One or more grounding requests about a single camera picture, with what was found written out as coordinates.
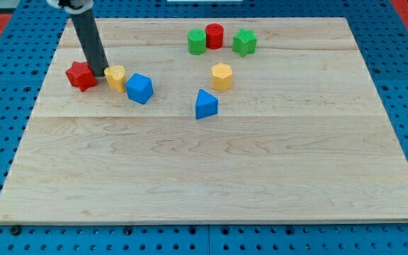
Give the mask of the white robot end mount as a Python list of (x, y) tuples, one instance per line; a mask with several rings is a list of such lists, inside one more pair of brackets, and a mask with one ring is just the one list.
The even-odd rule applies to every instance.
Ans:
[(68, 14), (81, 14), (91, 10), (94, 0), (46, 0), (55, 9), (64, 9)]

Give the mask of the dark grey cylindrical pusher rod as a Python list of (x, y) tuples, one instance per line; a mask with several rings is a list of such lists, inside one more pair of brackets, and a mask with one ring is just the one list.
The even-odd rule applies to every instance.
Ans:
[(91, 71), (95, 77), (103, 77), (104, 70), (109, 64), (93, 11), (89, 9), (80, 14), (73, 14), (71, 18)]

